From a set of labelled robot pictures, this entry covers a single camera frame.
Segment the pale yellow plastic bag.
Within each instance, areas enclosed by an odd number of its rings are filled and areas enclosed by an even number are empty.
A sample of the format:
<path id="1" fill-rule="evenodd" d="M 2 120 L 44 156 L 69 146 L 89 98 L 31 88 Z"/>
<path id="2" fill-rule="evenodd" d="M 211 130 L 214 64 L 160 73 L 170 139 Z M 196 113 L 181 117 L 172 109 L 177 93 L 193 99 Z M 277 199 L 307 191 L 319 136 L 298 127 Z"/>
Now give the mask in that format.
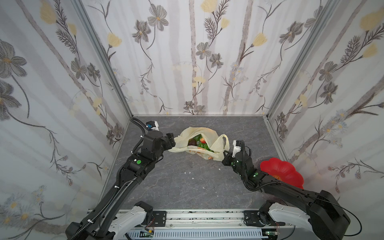
<path id="1" fill-rule="evenodd" d="M 210 152 L 197 146 L 188 146 L 189 139 L 201 134 L 206 140 L 209 148 L 213 151 Z M 197 154 L 205 160 L 222 161 L 225 156 L 225 151 L 229 151 L 230 143 L 227 135 L 218 135 L 216 131 L 203 128 L 203 127 L 189 127 L 183 130 L 179 136 L 175 138 L 175 147 L 169 150 L 171 153 L 186 152 L 189 154 Z"/>

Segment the red flower-shaped plastic bowl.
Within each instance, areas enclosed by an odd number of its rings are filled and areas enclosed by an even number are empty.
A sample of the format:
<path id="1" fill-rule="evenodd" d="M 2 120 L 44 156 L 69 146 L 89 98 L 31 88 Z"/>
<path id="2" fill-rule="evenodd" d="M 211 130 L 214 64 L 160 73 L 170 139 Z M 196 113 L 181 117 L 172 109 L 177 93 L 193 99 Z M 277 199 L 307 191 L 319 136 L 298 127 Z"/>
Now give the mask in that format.
<path id="1" fill-rule="evenodd" d="M 277 180 L 303 189 L 303 176 L 297 172 L 296 168 L 289 162 L 282 161 L 278 158 L 271 158 L 268 161 L 261 162 L 260 168 L 263 172 L 268 173 Z"/>

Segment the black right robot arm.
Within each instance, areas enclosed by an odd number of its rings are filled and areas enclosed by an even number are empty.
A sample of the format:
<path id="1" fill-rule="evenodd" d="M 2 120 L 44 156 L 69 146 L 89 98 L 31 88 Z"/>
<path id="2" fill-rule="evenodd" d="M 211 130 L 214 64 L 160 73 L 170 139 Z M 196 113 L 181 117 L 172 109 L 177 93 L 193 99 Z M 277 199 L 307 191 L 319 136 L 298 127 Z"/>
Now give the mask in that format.
<path id="1" fill-rule="evenodd" d="M 351 223 L 348 210 L 341 207 L 332 194 L 307 191 L 289 185 L 273 176 L 255 169 L 252 158 L 243 150 L 233 154 L 224 151 L 223 165 L 231 166 L 239 174 L 244 186 L 251 192 L 262 191 L 273 195 L 301 210 L 309 217 L 305 221 L 309 229 L 321 240 L 341 240 L 343 237 L 357 236 L 362 232 L 362 223 L 358 221 L 360 230 L 356 234 L 347 235 Z"/>

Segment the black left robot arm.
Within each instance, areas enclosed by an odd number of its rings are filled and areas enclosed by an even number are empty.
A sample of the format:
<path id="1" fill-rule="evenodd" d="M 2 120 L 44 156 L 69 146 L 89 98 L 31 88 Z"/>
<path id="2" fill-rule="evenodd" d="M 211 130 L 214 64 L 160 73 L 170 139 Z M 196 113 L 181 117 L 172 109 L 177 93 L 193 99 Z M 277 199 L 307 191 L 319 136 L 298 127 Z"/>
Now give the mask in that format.
<path id="1" fill-rule="evenodd" d="M 142 183 L 164 157 L 164 152 L 175 146 L 172 133 L 159 131 L 156 121 L 144 124 L 132 118 L 141 131 L 139 142 L 126 163 L 116 174 L 116 182 L 98 205 L 80 222 L 72 222 L 65 233 L 69 240 L 119 240 L 136 226 L 147 226 L 153 219 L 153 207 L 140 201 L 126 214 L 117 217 L 126 198 Z"/>

